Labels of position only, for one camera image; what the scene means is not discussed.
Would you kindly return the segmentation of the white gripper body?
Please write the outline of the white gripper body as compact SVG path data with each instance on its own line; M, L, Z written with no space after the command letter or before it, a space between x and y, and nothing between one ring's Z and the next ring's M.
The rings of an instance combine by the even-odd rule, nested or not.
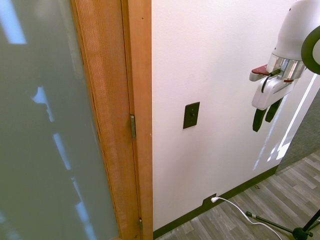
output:
M264 80L262 80L254 94L252 106L265 110L284 96L289 94L296 85L296 81L285 82L282 79L272 78L269 79L263 88Z

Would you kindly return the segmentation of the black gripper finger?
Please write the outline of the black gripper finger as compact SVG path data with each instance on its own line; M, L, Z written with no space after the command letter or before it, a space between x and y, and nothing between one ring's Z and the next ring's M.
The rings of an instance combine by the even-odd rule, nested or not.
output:
M265 117L265 121L266 122L270 123L273 120L273 118L275 117L275 115L276 115L281 103L282 103L282 99L279 99L278 101L276 101L275 103L273 103L270 106L270 108L269 108L269 110L268 110L268 112L266 114L266 117Z
M252 130L253 131L255 131L255 132L259 131L259 129L262 126L264 116L265 116L265 111L257 108L255 111L253 123L252 123Z

